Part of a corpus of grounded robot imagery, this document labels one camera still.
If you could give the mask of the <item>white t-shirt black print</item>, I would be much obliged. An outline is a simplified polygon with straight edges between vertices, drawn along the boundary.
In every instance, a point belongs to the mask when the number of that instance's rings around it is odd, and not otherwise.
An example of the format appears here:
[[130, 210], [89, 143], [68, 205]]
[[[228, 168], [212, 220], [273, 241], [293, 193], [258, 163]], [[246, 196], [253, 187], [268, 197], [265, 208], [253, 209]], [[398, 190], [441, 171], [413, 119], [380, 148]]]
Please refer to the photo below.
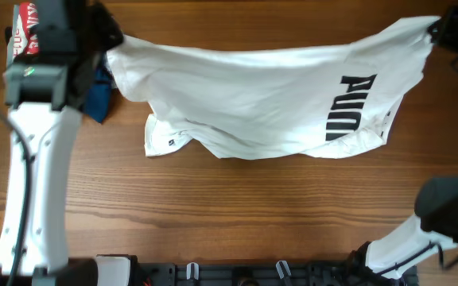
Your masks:
[[435, 17], [406, 17], [342, 45], [221, 52], [126, 37], [107, 54], [116, 87], [147, 102], [149, 157], [198, 141], [218, 158], [346, 158], [385, 145], [423, 77]]

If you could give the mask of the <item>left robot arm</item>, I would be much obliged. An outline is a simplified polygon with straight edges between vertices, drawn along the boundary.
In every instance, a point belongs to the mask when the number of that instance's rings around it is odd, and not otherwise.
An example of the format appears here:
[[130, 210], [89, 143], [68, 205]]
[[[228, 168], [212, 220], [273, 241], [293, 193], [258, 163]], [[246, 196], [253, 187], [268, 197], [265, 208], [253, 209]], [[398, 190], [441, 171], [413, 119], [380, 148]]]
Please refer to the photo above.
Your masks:
[[0, 236], [0, 285], [101, 285], [94, 258], [70, 258], [64, 212], [83, 108], [104, 54], [122, 32], [99, 1], [36, 1], [35, 53], [7, 55], [10, 173]]

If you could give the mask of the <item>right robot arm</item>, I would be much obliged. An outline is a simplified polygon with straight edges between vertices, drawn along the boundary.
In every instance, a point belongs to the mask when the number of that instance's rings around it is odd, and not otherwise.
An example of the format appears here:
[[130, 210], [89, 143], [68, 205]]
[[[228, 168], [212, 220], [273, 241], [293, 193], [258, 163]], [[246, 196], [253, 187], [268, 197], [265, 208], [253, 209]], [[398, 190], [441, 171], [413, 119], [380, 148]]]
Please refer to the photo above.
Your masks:
[[[428, 29], [433, 43], [456, 54], [458, 72], [458, 6]], [[332, 275], [341, 285], [411, 285], [411, 271], [432, 255], [444, 271], [458, 264], [458, 176], [432, 178], [417, 195], [414, 213], [384, 238], [351, 252]]]

